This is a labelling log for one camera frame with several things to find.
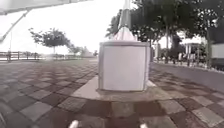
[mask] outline tiled plaza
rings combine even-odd
[[[130,93],[91,86],[91,60],[12,63],[0,72],[6,128],[68,128],[74,120],[79,128],[224,128],[224,94],[162,71],[150,71],[146,91]]]

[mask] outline tree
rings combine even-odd
[[[119,10],[117,16],[112,17],[110,27],[107,29],[106,37],[113,36],[118,32],[118,25],[122,10]]]
[[[93,53],[93,56],[97,56],[97,55],[98,55],[98,52],[97,52],[97,50],[95,50]]]
[[[222,0],[135,0],[131,10],[132,32],[145,42],[183,31],[187,38],[206,37],[216,20],[224,17]],[[115,34],[120,11],[113,17],[109,33]]]
[[[82,51],[82,47],[75,47],[73,44],[69,45],[68,48],[69,52],[74,53],[74,55]]]
[[[70,45],[70,40],[66,37],[65,33],[55,28],[51,28],[49,31],[46,32],[34,32],[33,28],[30,28],[29,31],[35,43],[42,44],[46,47],[53,47],[54,53],[55,47]]]
[[[178,55],[180,53],[180,42],[182,40],[177,34],[172,35],[171,40],[172,40],[172,45],[170,49],[170,56],[171,56],[171,59],[173,60],[173,64],[175,64],[176,60],[178,59]]]

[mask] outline white cube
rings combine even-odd
[[[112,91],[143,91],[148,80],[147,43],[110,41],[99,54],[99,88]]]

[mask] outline ground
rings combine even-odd
[[[80,128],[224,127],[224,94],[162,71],[151,70],[149,79],[166,98],[75,97],[97,68],[92,60],[1,64],[0,112],[6,127],[68,128],[74,120]]]

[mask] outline railing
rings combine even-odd
[[[44,55],[39,53],[30,52],[0,52],[0,61],[18,61],[18,60],[72,60],[72,59],[83,59],[83,58],[94,58],[93,56],[84,57],[76,55],[62,55],[62,54],[51,54]]]

